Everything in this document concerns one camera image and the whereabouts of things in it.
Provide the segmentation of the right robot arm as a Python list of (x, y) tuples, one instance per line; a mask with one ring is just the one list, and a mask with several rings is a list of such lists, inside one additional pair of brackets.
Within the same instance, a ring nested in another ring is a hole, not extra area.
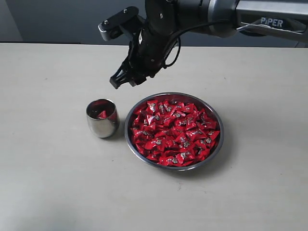
[(147, 0), (145, 12), (145, 22), (133, 34), (127, 57), (110, 77), (114, 88), (139, 85), (168, 68), (171, 50), (190, 31), (219, 38), (239, 32), (308, 40), (305, 0)]

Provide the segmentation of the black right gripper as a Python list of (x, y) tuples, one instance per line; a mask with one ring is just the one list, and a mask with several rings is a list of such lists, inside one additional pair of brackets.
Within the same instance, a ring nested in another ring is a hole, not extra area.
[(153, 78), (162, 68), (175, 63), (167, 64), (166, 59), (179, 44), (179, 38), (161, 35), (150, 26), (144, 26), (133, 36), (126, 59), (109, 82), (115, 89), (128, 82), (132, 87), (142, 84), (147, 77)]

